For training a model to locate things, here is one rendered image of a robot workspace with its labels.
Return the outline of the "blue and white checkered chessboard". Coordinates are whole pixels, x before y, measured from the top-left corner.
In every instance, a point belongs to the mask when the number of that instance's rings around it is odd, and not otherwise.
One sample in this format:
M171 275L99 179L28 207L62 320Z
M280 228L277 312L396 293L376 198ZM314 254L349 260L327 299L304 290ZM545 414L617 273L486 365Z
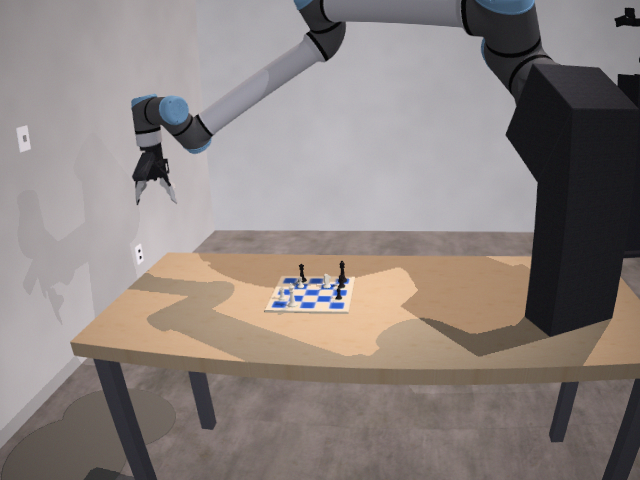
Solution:
M324 276L304 276L307 281L302 282L304 288L298 288L298 278L300 276L281 276L266 308L265 312L284 313L333 313L348 314L353 292L355 277L345 277L347 282L345 288L341 289L341 300L336 300L339 277L330 276L330 288L323 288ZM297 307L289 307L290 301L289 286L294 286L294 298L298 303ZM286 300L279 300L279 287L284 287Z

